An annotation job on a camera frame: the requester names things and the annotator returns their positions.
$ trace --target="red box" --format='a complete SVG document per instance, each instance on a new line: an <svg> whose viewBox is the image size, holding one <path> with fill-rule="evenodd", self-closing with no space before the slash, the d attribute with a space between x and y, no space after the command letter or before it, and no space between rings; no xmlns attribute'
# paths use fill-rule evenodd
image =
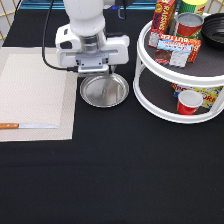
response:
<svg viewBox="0 0 224 224"><path fill-rule="evenodd" d="M176 0L157 1L148 43L149 46L156 48L160 34L165 34L169 31L172 25L171 21L176 12L177 2Z"/></svg>
<svg viewBox="0 0 224 224"><path fill-rule="evenodd" d="M184 38L184 37L176 37L176 36L170 36L170 35L165 35L162 34L160 35L160 39L165 39L165 40L172 40L175 42L180 42L180 43L185 43L188 45L193 45L192 52L188 58L188 62L195 62L195 59L197 57L197 54L199 52L199 49L201 47L201 41L197 39L189 39L189 38Z"/></svg>

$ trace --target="kitchen knife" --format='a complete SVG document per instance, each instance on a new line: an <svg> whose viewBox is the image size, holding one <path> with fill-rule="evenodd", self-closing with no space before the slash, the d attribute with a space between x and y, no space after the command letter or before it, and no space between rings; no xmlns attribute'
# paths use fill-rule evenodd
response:
<svg viewBox="0 0 224 224"><path fill-rule="evenodd" d="M16 123L0 123L0 129L53 129L57 126L50 124L16 124Z"/></svg>

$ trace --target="snack box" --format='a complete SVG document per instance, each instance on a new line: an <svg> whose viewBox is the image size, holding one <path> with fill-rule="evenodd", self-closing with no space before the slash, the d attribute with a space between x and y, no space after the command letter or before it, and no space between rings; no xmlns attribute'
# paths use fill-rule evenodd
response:
<svg viewBox="0 0 224 224"><path fill-rule="evenodd" d="M198 52L201 47L201 40L197 39L189 39L189 38L183 38L183 37L176 37L171 35L160 35L160 39L167 40L167 41L174 41L179 43L186 43L188 45L193 45L191 55L189 56L188 62L195 62L195 59L198 55Z"/></svg>
<svg viewBox="0 0 224 224"><path fill-rule="evenodd" d="M175 67L185 67L194 46L188 44L188 42L175 41L177 38L170 35L160 35L155 53L156 62Z"/></svg>
<svg viewBox="0 0 224 224"><path fill-rule="evenodd" d="M211 109L214 102L216 101L219 93L221 92L223 86L220 87L211 87L211 88L199 88L199 87L187 87L178 84L172 84L172 87L176 85L174 96L178 97L179 93L184 90L194 90L199 92L203 96L203 107Z"/></svg>
<svg viewBox="0 0 224 224"><path fill-rule="evenodd" d="M157 1L148 42L149 46L156 48L160 34L169 33L176 12L177 3L178 1L176 0Z"/></svg>

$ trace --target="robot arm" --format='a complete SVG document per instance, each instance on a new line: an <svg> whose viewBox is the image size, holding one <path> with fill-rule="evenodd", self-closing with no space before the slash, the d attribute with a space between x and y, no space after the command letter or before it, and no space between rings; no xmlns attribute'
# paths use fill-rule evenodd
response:
<svg viewBox="0 0 224 224"><path fill-rule="evenodd" d="M78 66L79 76L96 76L108 75L109 65L128 62L129 37L106 38L104 34L104 5L120 1L64 0L70 24L60 27L56 35L61 67Z"/></svg>

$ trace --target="red plastic cup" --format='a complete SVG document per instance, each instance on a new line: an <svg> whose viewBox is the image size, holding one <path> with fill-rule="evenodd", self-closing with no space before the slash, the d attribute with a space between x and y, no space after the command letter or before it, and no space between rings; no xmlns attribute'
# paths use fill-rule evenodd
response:
<svg viewBox="0 0 224 224"><path fill-rule="evenodd" d="M193 90L184 90L178 95L177 111L182 115L193 115L203 104L203 96Z"/></svg>

